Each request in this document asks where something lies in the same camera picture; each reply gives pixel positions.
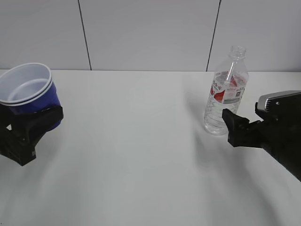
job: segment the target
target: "blue cup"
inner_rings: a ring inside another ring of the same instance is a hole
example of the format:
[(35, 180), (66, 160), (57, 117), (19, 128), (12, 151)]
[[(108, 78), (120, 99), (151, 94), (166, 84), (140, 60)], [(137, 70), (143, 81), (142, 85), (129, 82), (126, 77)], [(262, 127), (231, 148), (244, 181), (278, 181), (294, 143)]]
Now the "blue cup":
[(50, 69), (39, 63), (19, 65), (0, 76), (0, 104), (16, 115), (61, 106)]

